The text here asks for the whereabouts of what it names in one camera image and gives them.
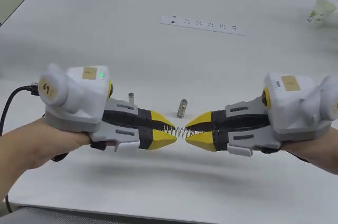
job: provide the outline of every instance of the beige sticker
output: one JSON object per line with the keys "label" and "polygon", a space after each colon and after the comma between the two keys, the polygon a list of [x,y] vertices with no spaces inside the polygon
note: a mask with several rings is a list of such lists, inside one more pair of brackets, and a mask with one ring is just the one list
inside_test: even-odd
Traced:
{"label": "beige sticker", "polygon": [[46,78],[41,78],[38,84],[39,94],[45,95],[49,101],[53,101],[58,94],[58,89],[50,84]]}
{"label": "beige sticker", "polygon": [[83,69],[82,78],[84,80],[96,80],[96,73],[97,73],[96,67],[85,67]]}
{"label": "beige sticker", "polygon": [[286,91],[300,91],[301,88],[299,87],[299,84],[295,76],[293,75],[282,76],[281,80],[284,84]]}

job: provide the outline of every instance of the yellow ring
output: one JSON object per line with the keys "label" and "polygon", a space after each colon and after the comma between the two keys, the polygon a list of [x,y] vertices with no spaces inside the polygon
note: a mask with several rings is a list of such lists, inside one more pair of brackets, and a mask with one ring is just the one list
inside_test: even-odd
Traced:
{"label": "yellow ring", "polygon": [[110,80],[110,81],[109,81],[109,88],[108,88],[108,96],[107,96],[107,99],[109,99],[109,97],[110,97],[111,87],[112,87],[112,83],[111,83],[111,80]]}
{"label": "yellow ring", "polygon": [[265,93],[265,97],[266,97],[266,107],[268,109],[271,108],[271,102],[270,102],[270,93],[267,87],[264,88],[264,93]]}

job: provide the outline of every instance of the yellow fingertip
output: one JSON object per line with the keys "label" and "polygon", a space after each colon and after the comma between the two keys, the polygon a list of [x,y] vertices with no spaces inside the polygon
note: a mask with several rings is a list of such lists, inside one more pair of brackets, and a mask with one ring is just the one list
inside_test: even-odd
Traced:
{"label": "yellow fingertip", "polygon": [[215,145],[213,144],[212,132],[198,133],[193,136],[185,138],[185,141],[191,145],[199,148],[215,152]]}
{"label": "yellow fingertip", "polygon": [[201,124],[205,122],[211,122],[211,111],[208,111],[202,114],[201,116],[195,118],[190,123],[188,123],[185,127],[189,127],[189,126],[193,126],[193,125]]}
{"label": "yellow fingertip", "polygon": [[153,141],[148,150],[155,150],[175,143],[177,138],[161,130],[153,130]]}
{"label": "yellow fingertip", "polygon": [[156,121],[161,121],[171,127],[175,127],[168,119],[166,119],[164,116],[162,116],[160,113],[151,110],[151,114],[152,114],[152,120],[156,120]]}

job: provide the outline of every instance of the small metal cylinder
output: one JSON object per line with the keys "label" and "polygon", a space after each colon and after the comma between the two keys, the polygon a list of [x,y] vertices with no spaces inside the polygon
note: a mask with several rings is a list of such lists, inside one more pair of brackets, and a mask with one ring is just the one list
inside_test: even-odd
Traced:
{"label": "small metal cylinder", "polygon": [[184,117],[184,113],[185,113],[185,109],[186,109],[187,105],[188,105],[188,101],[185,100],[185,99],[183,99],[180,102],[179,110],[177,111],[177,117],[178,118],[183,118]]}
{"label": "small metal cylinder", "polygon": [[129,103],[134,105],[134,93],[128,94]]}

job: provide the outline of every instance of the black connector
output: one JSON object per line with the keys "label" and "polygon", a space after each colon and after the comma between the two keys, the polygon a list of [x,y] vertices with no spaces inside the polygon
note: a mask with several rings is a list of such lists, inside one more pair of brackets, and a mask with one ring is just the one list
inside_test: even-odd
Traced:
{"label": "black connector", "polygon": [[37,89],[37,83],[35,82],[35,83],[32,83],[31,85],[30,85],[30,87],[31,87],[31,95],[32,96],[40,96],[39,95],[39,91],[38,91],[38,89]]}

